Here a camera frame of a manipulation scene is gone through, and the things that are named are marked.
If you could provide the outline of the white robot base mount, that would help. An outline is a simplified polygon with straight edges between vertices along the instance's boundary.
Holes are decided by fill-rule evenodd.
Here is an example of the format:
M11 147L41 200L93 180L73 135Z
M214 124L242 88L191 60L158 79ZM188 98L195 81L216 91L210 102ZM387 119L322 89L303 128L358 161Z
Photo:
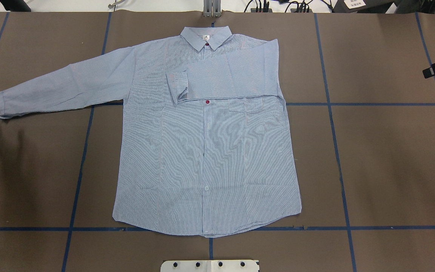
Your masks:
M169 260L161 272L259 272L258 260Z

